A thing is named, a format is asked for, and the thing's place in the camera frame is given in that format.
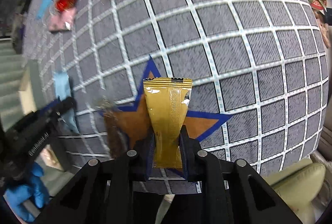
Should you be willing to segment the blue gloved hand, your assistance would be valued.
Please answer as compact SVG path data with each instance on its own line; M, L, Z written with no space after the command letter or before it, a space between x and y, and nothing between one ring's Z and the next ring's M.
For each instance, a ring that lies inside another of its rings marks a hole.
M26 223L32 223L35 217L24 207L23 203L25 201L32 198L38 209L43 208L49 203L49 192L41 180L43 176L43 168L34 162L28 173L27 183L8 188L5 192L5 201L15 216Z

